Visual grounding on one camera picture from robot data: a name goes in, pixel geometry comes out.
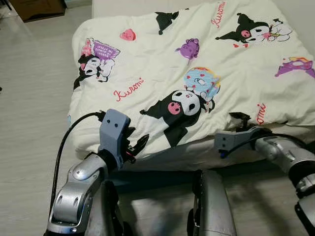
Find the purple character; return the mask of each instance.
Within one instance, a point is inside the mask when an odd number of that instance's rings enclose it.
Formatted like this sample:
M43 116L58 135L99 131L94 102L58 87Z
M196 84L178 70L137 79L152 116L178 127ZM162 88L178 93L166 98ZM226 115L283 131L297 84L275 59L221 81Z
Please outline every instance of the purple character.
M180 51L182 56L189 60L196 58L199 53L199 40L197 38L187 39L186 43L175 51Z
M275 75L276 77L284 73L290 72L292 70L304 70L306 73L308 73L315 79L315 71L312 68L313 61L307 60L306 58L303 57L290 57L286 61L287 62L283 62L282 66L279 67L279 70Z

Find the pink skull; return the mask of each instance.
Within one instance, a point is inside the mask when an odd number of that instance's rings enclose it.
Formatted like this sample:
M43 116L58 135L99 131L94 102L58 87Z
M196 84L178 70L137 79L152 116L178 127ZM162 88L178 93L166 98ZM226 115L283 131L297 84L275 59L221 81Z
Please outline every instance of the pink skull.
M126 29L125 32L121 33L120 38L127 41L134 41L136 39L136 34L132 29Z
M181 112L181 105L179 105L177 102L169 103L167 108L168 108L168 111L172 115L177 115L177 114L179 114Z
M249 38L251 36L251 33L248 31L248 30L243 30L241 32L241 35L244 37L244 38Z

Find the purple speech bubble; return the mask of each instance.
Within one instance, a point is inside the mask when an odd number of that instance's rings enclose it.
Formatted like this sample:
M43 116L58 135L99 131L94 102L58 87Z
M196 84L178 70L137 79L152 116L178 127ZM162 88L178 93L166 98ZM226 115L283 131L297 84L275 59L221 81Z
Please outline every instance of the purple speech bubble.
M101 43L97 40L94 41L94 54L103 60L113 59L120 53L120 50L109 46L108 44Z

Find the pink heart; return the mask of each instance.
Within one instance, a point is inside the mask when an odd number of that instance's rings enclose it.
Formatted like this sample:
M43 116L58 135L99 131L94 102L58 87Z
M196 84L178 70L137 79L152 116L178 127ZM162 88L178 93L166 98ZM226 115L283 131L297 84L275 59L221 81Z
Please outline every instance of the pink heart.
M120 38L127 41L134 41L136 34L132 29L126 29L125 32L121 33Z

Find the kuromi cartoon character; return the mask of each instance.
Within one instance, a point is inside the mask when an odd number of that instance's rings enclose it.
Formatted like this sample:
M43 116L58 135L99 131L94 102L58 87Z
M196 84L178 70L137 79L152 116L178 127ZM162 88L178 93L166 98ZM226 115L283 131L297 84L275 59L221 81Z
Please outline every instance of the kuromi cartoon character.
M112 59L105 61L92 54L87 57L83 54L78 62L81 64L79 68L80 75L74 81L73 90L80 86L81 81L93 75L96 75L99 82L107 82L108 76L115 65Z
M179 11L174 12L174 13L156 12L156 14L157 14L157 23L159 26L158 34L162 35L163 30L169 27L173 23L173 21L178 17Z
M219 39L232 39L237 42L242 42L245 47L249 43L258 43L264 40L274 41L286 41L290 38L290 33L292 29L288 25L284 24L279 19L274 19L277 24L268 25L266 22L255 22L250 19L247 15L243 13L237 13L239 16L237 23L239 24L235 31L231 31L221 37L216 37Z
M164 134L171 147L174 147L187 134L186 127L196 124L201 109L206 110L205 103L206 101L193 91L177 90L140 113L156 119L163 118L168 125Z

